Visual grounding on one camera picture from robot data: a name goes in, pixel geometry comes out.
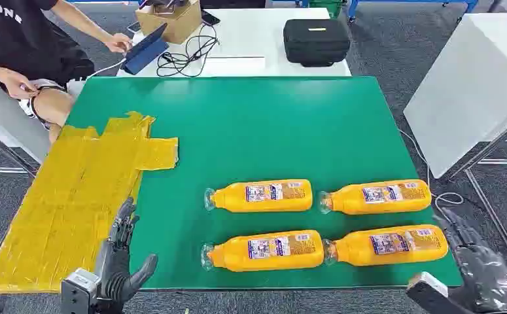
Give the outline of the dark right robot hand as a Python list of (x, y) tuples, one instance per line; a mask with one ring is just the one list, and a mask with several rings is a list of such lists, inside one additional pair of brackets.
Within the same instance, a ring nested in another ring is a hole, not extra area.
[(449, 243), (463, 285), (453, 299), (473, 313), (507, 313), (507, 265), (469, 223), (449, 209), (434, 218)]

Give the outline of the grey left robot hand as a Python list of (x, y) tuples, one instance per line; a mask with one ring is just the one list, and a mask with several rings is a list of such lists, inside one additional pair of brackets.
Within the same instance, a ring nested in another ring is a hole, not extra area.
[(101, 244), (94, 270), (101, 279), (99, 297), (118, 305), (131, 300), (158, 265), (158, 256), (150, 254), (136, 272), (130, 272), (130, 243), (139, 220), (134, 212), (134, 199), (130, 196), (120, 206), (109, 235)]

